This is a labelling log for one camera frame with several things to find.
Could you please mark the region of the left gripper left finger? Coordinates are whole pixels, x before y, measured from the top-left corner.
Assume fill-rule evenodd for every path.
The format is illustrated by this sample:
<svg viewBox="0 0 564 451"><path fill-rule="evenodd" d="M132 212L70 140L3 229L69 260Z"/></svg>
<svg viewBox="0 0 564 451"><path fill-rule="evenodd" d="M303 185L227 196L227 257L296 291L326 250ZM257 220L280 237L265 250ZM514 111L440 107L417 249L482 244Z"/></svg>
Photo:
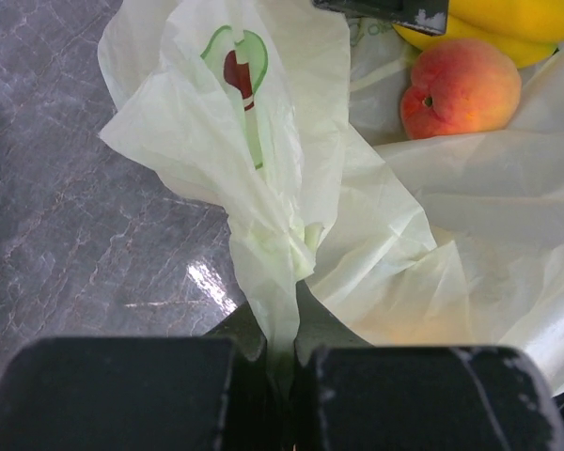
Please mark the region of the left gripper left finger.
<svg viewBox="0 0 564 451"><path fill-rule="evenodd" d="M195 337L51 337L0 380L0 450L277 450L247 306Z"/></svg>

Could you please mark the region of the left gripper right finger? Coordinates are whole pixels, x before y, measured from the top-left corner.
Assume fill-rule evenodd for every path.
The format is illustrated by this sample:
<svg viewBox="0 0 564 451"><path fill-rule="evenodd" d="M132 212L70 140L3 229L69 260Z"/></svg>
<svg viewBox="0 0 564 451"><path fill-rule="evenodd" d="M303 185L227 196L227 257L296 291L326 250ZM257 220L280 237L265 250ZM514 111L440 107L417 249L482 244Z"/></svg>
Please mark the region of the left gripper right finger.
<svg viewBox="0 0 564 451"><path fill-rule="evenodd" d="M505 346L381 346L296 288L299 450L564 450L564 396Z"/></svg>

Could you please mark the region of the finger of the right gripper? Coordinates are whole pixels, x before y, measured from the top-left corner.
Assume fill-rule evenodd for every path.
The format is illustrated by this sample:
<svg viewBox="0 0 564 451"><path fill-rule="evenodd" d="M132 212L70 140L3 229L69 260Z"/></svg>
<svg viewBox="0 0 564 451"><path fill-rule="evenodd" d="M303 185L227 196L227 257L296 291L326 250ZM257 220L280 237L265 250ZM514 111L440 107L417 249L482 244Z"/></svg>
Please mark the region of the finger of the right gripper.
<svg viewBox="0 0 564 451"><path fill-rule="evenodd" d="M313 0L312 5L347 18L391 22L428 36L447 31L448 0Z"/></svg>

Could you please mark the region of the smooth yellow fake mango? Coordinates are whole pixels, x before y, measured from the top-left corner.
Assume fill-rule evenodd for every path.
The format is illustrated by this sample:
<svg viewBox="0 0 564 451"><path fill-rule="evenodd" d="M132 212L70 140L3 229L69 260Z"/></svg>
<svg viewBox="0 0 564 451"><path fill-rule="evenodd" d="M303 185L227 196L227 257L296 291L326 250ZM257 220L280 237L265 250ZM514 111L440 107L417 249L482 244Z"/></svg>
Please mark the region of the smooth yellow fake mango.
<svg viewBox="0 0 564 451"><path fill-rule="evenodd" d="M448 3L442 36L428 36L397 24L393 28L420 51L444 40L484 40L521 69L553 55L564 42L564 0L456 0Z"/></svg>

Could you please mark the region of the pale green plastic bag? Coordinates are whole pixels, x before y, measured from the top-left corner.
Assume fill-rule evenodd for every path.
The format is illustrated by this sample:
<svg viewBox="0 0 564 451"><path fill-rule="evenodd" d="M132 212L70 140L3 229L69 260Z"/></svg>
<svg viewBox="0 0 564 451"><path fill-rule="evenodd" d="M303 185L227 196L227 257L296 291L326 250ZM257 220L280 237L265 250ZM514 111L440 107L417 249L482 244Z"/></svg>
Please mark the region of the pale green plastic bag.
<svg viewBox="0 0 564 451"><path fill-rule="evenodd" d="M223 207L274 350L295 286L372 344L524 350L564 392L564 43L497 132L409 141L412 50L308 1L126 1L98 46L113 150Z"/></svg>

